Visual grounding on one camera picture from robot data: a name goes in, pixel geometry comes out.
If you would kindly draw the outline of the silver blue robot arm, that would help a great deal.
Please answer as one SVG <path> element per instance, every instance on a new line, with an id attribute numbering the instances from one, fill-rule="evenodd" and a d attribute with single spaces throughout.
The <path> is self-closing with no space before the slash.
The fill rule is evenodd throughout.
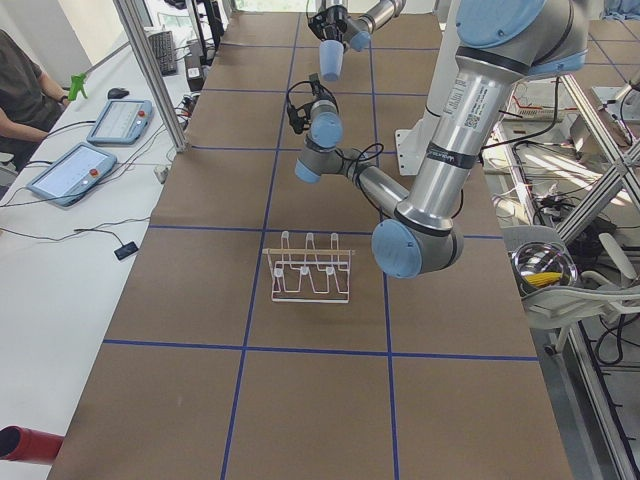
<path id="1" fill-rule="evenodd" d="M 372 252 L 387 275 L 415 278 L 460 257 L 463 236 L 452 214 L 464 183 L 514 85 L 579 70 L 587 51 L 588 16 L 577 1 L 462 1 L 447 32 L 458 42 L 458 72 L 444 99 L 411 189 L 362 153 L 340 151 L 335 100 L 317 95 L 295 173 L 307 183 L 327 174 L 350 179 L 387 216 L 372 234 Z"/>
<path id="2" fill-rule="evenodd" d="M 404 0 L 377 1 L 359 16 L 349 12 L 347 1 L 317 1 L 314 13 L 308 15 L 307 25 L 321 42 L 336 41 L 344 50 L 362 51 L 371 36 L 397 18 L 405 8 Z"/>

